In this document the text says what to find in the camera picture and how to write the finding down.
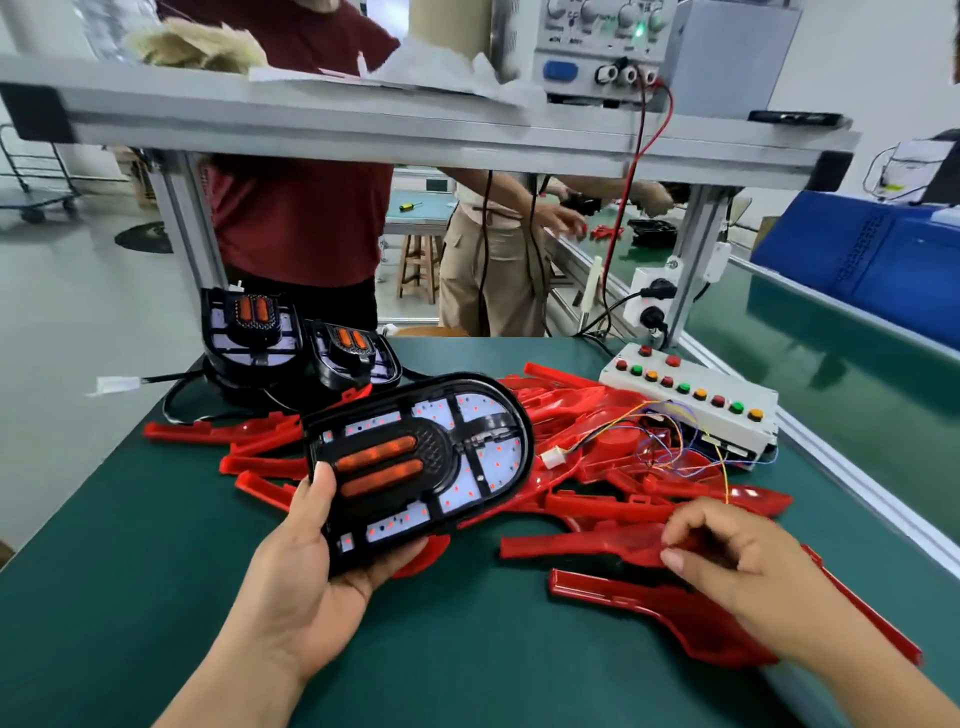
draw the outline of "gray floor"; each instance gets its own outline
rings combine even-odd
[[[91,398],[96,377],[178,372],[200,355],[177,262],[113,243],[147,219],[127,199],[86,203],[77,222],[51,213],[39,227],[0,211],[0,539],[11,546],[22,547],[163,394],[153,386]],[[381,317],[435,317],[421,292],[396,299],[399,240],[388,242]]]

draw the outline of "maroon t-shirt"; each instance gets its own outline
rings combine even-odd
[[[158,0],[166,17],[250,31],[270,65],[357,73],[399,45],[347,0],[320,13],[293,0]],[[224,262],[262,278],[336,287],[370,278],[390,203],[390,164],[214,158],[208,195]]]

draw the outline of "red wire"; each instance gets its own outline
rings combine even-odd
[[[616,222],[613,223],[613,237],[610,240],[610,246],[607,249],[607,257],[604,260],[603,264],[603,274],[600,278],[600,287],[603,291],[603,305],[605,308],[609,309],[607,306],[607,275],[610,272],[610,264],[613,261],[613,249],[616,247],[616,241],[620,237],[620,223],[623,222],[623,213],[627,208],[627,201],[630,198],[630,190],[634,185],[634,174],[636,173],[636,164],[640,161],[640,158],[647,153],[647,151],[654,145],[654,142],[660,138],[663,132],[666,130],[667,125],[669,125],[670,120],[673,119],[673,109],[675,106],[673,91],[670,90],[670,87],[667,84],[664,84],[661,81],[656,81],[654,83],[654,88],[661,87],[666,91],[667,99],[669,104],[667,106],[666,118],[663,119],[663,123],[660,124],[660,128],[657,129],[656,133],[651,137],[643,148],[640,148],[640,144],[643,141],[643,128],[646,125],[647,121],[647,100],[646,100],[646,87],[643,85],[643,82],[640,82],[640,129],[636,136],[636,152],[634,153],[634,160],[630,163],[630,171],[627,173],[627,184],[623,191],[623,198],[620,200],[620,207],[616,212]],[[612,326],[613,319],[610,318],[610,325]]]

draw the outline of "cart wheel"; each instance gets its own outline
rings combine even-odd
[[[41,225],[47,220],[46,213],[37,207],[28,207],[20,210],[20,219],[30,225]]]

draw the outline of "khaki pants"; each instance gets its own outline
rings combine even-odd
[[[526,225],[498,229],[503,218],[488,215],[490,262],[484,282],[491,336],[543,336],[546,290],[550,267],[540,246],[530,239]],[[480,330],[480,281],[484,269],[483,228],[458,206],[444,238],[440,265],[440,324],[462,328],[470,336]],[[540,255],[543,268],[535,255]]]

